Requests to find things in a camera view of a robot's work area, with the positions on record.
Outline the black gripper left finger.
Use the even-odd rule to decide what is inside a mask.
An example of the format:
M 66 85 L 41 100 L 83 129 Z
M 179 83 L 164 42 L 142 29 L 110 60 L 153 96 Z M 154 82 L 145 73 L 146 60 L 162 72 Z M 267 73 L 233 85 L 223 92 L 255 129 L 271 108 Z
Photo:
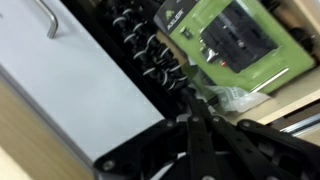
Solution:
M 99 157 L 95 180 L 150 180 L 186 147 L 187 124 L 160 120 Z

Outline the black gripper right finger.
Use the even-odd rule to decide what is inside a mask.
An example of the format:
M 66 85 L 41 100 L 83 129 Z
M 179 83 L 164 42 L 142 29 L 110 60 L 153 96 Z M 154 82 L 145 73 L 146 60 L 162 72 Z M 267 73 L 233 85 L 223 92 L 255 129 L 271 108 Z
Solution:
M 256 121 L 237 123 L 241 130 L 289 180 L 320 180 L 320 147 Z

